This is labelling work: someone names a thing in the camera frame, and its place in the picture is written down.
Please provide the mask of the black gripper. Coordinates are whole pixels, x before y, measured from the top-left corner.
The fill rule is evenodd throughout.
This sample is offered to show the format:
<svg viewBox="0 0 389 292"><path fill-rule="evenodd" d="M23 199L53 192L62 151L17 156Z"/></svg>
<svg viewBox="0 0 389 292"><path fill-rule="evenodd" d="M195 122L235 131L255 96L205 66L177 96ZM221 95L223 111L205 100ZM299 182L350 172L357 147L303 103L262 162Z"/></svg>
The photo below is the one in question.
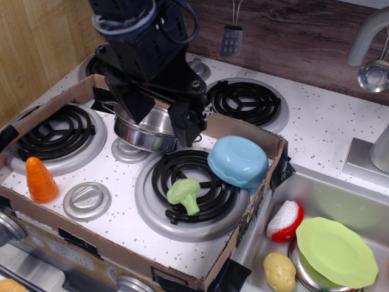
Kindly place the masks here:
<svg viewBox="0 0 389 292"><path fill-rule="evenodd" d="M106 83L125 113L139 124L157 100L178 141L191 147L207 128L204 81L187 64L197 31L187 33L182 12L95 12L94 27L107 44L95 53L107 67Z"/></svg>

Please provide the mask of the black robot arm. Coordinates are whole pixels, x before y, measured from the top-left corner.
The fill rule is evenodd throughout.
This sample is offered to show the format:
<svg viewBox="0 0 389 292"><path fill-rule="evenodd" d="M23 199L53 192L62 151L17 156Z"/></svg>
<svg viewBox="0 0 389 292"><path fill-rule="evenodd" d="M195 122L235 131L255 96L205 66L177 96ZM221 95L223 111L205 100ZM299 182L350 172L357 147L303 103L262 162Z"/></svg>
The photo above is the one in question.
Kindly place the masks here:
<svg viewBox="0 0 389 292"><path fill-rule="evenodd" d="M106 67L105 80L116 101L136 123L156 102L168 105L179 143L191 147L207 128L211 104L206 84L187 63L186 1L91 1L92 23L106 39L95 55Z"/></svg>

